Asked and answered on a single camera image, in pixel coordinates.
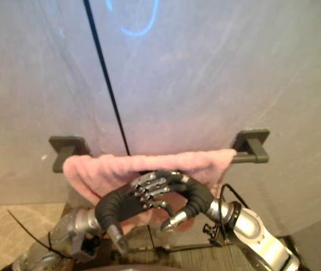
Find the robotic hand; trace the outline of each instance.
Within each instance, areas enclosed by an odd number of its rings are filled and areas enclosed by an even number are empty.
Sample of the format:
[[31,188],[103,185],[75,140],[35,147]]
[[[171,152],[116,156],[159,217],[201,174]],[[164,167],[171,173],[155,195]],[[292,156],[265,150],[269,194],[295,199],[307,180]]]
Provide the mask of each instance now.
[[[157,199],[171,191],[188,200],[176,213],[167,202]],[[299,259],[267,231],[255,212],[239,202],[225,203],[214,198],[205,185],[187,175],[166,171],[150,172],[135,179],[104,196],[95,209],[73,210],[46,237],[3,270],[72,270],[75,261],[87,262],[95,257],[99,235],[104,233],[125,256],[128,247],[119,222],[151,208],[162,208],[169,214],[162,230],[175,228],[204,213],[216,223],[213,231],[204,228],[211,241],[214,242],[216,232],[222,231],[224,241],[240,247],[256,270],[301,270]]]

